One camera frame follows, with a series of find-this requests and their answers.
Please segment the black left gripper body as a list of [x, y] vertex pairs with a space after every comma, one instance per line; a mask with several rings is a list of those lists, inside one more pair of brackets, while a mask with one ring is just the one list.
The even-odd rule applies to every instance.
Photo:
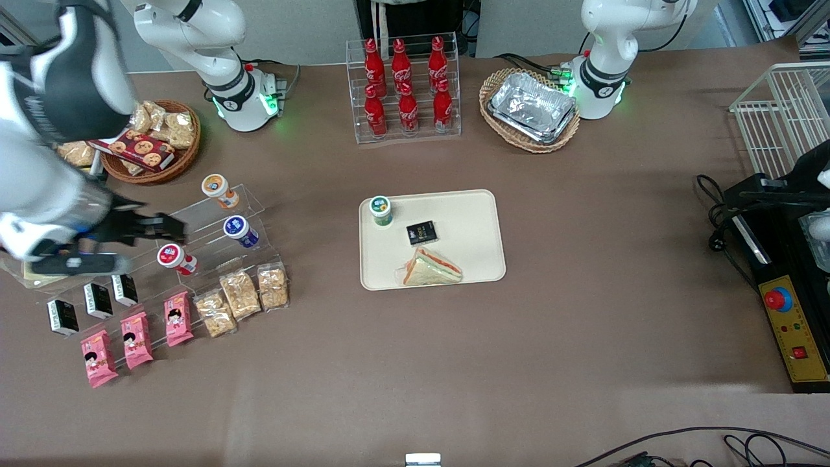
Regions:
[[799, 157], [791, 172], [762, 178], [760, 189], [785, 194], [828, 195], [829, 139]]

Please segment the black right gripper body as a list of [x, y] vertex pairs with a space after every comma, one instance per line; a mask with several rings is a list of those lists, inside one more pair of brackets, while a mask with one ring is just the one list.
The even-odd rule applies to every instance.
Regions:
[[83, 232], [81, 239], [123, 245], [135, 245], [138, 239], [154, 239], [153, 230], [144, 223], [148, 217], [137, 212], [145, 206], [146, 203], [113, 195], [107, 215], [98, 225]]

